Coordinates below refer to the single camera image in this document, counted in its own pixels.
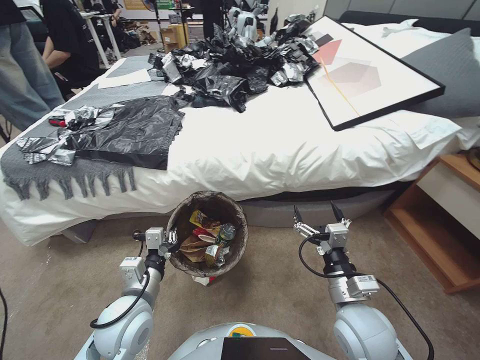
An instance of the black picture frame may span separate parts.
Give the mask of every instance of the black picture frame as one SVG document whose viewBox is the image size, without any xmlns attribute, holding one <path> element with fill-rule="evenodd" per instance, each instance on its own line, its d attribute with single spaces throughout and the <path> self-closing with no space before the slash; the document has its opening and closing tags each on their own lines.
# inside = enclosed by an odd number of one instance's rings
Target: black picture frame
<svg viewBox="0 0 480 360">
<path fill-rule="evenodd" d="M 369 120 L 373 120 L 373 119 L 376 119 L 376 118 L 379 118 L 381 116 L 384 116 L 384 115 L 387 115 L 387 114 L 390 114 L 390 113 L 393 113 L 395 111 L 398 111 L 398 110 L 404 110 L 405 108 L 409 107 L 409 106 L 412 106 L 412 105 L 415 105 L 415 104 L 419 104 L 421 102 L 424 102 L 426 100 L 430 100 L 430 99 L 433 99 L 433 98 L 436 98 L 438 96 L 441 96 L 445 93 L 445 85 L 442 84 L 441 82 L 435 80 L 433 77 L 425 74 L 424 72 L 418 70 L 417 68 L 411 66 L 410 64 L 408 64 L 407 62 L 403 61 L 402 59 L 396 57 L 395 55 L 393 55 L 392 53 L 384 50 L 383 48 L 381 48 L 380 46 L 376 45 L 375 43 L 371 42 L 370 40 L 366 39 L 365 37 L 357 34 L 355 31 L 353 31 L 352 29 L 348 28 L 347 26 L 341 24 L 339 21 L 335 20 L 335 19 L 332 19 L 331 17 L 329 17 L 328 15 L 324 15 L 322 16 L 321 18 L 319 18 L 317 21 L 323 19 L 323 18 L 328 18 L 330 20 L 332 20 L 333 22 L 337 23 L 339 26 L 341 26 L 342 28 L 346 29 L 347 31 L 355 34 L 358 38 L 362 39 L 363 41 L 369 43 L 370 45 L 373 45 L 375 48 L 377 48 L 378 50 L 380 50 L 381 52 L 387 54 L 388 56 L 390 56 L 391 58 L 393 58 L 394 60 L 398 61 L 399 63 L 405 65 L 406 67 L 410 68 L 411 70 L 415 71 L 417 74 L 423 76 L 424 78 L 426 78 L 427 80 L 430 80 L 431 82 L 433 82 L 434 84 L 437 84 L 438 85 L 438 88 L 436 89 L 433 89 L 433 90 L 430 90 L 430 91 L 427 91 L 427 92 L 424 92 L 420 95 L 415 95 L 413 97 L 410 97 L 408 99 L 405 99 L 405 100 L 402 100 L 402 101 L 399 101 L 399 102 L 396 102 L 392 105 L 389 105 L 389 106 L 386 106 L 386 107 L 383 107 L 381 109 L 378 109 L 378 110 L 375 110 L 375 111 L 372 111 L 372 112 L 369 112 L 365 115 L 361 115 L 359 117 L 356 117 L 352 120 L 349 120 L 349 121 L 345 121 L 339 125 L 332 125 L 332 122 L 329 118 L 329 116 L 327 115 L 327 112 L 325 111 L 324 107 L 322 106 L 322 103 L 321 101 L 319 100 L 318 96 L 315 94 L 312 86 L 310 85 L 309 81 L 308 81 L 308 77 L 307 76 L 305 78 L 305 83 L 306 85 L 308 86 L 308 88 L 310 89 L 310 92 L 313 94 L 313 96 L 315 97 L 315 99 L 318 101 L 318 105 L 320 106 L 320 109 L 323 113 L 323 115 L 325 116 L 326 120 L 328 121 L 328 123 L 330 124 L 330 127 L 334 130 L 334 131 L 342 131 L 342 130 L 345 130 L 345 129 L 349 129 L 351 127 L 354 127 L 355 125 L 359 125 L 359 124 L 362 124 L 362 123 L 365 123 Z"/>
</svg>

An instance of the black t-shirt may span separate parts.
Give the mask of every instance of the black t-shirt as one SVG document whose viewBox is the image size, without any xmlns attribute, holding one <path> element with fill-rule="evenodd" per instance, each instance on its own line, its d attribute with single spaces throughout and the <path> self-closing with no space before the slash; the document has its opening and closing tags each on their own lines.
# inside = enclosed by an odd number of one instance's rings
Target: black t-shirt
<svg viewBox="0 0 480 360">
<path fill-rule="evenodd" d="M 0 4 L 0 26 L 23 23 L 22 12 L 15 5 L 14 0 L 2 0 Z"/>
<path fill-rule="evenodd" d="M 77 8 L 70 0 L 42 0 L 40 3 L 54 49 L 71 54 L 55 70 L 73 82 L 97 77 L 97 48 Z"/>
</svg>

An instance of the blanket fringe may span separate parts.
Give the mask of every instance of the blanket fringe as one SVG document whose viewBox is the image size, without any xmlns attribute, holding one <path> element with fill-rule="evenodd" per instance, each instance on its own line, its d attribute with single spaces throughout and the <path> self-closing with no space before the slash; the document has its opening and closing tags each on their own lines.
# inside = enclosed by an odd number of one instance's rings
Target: blanket fringe
<svg viewBox="0 0 480 360">
<path fill-rule="evenodd" d="M 109 196 L 111 194 L 109 184 L 110 175 L 115 175 L 118 178 L 120 191 L 122 193 L 128 191 L 126 176 L 128 176 L 130 190 L 135 191 L 137 189 L 134 177 L 134 170 L 132 167 L 121 168 L 112 172 L 101 172 L 98 174 L 88 174 L 86 176 L 76 176 L 74 177 L 74 179 L 80 187 L 81 194 L 84 198 L 87 198 L 89 196 L 89 192 L 92 197 L 95 197 L 97 195 L 97 190 L 95 188 L 95 179 L 100 180 L 105 195 Z M 74 196 L 74 192 L 72 189 L 72 177 L 70 176 L 53 179 L 25 178 L 19 181 L 13 181 L 11 178 L 8 178 L 6 176 L 3 178 L 5 184 L 7 184 L 17 193 L 20 200 L 30 199 L 30 186 L 32 185 L 32 183 L 35 184 L 35 188 L 38 191 L 40 200 L 45 200 L 50 195 L 49 184 L 51 180 L 55 180 L 58 183 L 66 200 L 71 199 Z"/>
</svg>

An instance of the red object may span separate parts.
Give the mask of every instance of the red object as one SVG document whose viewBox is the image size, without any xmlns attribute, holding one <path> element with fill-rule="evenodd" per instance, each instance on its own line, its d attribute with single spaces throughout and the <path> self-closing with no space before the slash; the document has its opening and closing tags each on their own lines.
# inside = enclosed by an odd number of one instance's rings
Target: red object
<svg viewBox="0 0 480 360">
<path fill-rule="evenodd" d="M 197 227 L 195 230 L 192 231 L 193 235 L 200 236 L 200 235 L 207 235 L 209 237 L 213 237 L 211 233 L 205 230 L 202 227 Z"/>
<path fill-rule="evenodd" d="M 320 58 L 325 65 L 330 65 L 334 62 L 337 51 L 339 50 L 342 40 L 335 40 L 327 42 L 325 45 L 320 46 L 318 51 L 313 54 L 313 58 L 320 64 Z"/>
<path fill-rule="evenodd" d="M 55 127 L 60 127 L 60 128 L 66 128 L 67 127 L 67 124 L 65 123 L 65 120 L 50 119 L 50 120 L 48 120 L 48 123 L 52 126 L 55 126 Z"/>
</svg>

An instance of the yellow logo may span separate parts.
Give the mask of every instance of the yellow logo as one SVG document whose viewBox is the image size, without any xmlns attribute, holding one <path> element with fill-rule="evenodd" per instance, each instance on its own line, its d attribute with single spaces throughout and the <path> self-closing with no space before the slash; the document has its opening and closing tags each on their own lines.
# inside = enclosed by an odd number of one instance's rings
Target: yellow logo
<svg viewBox="0 0 480 360">
<path fill-rule="evenodd" d="M 255 331 L 248 325 L 246 324 L 236 324 L 230 330 L 228 331 L 228 336 L 229 337 L 254 337 Z"/>
</svg>

